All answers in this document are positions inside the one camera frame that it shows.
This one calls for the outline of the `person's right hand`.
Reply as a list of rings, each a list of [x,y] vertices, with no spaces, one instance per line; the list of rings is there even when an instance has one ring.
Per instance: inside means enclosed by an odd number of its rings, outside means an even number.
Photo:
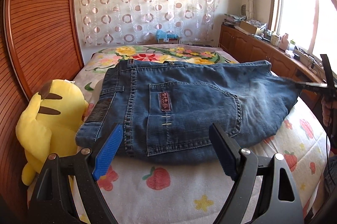
[[[325,127],[328,126],[330,120],[330,114],[333,109],[337,108],[337,101],[327,101],[326,98],[322,98],[322,116],[323,124]]]

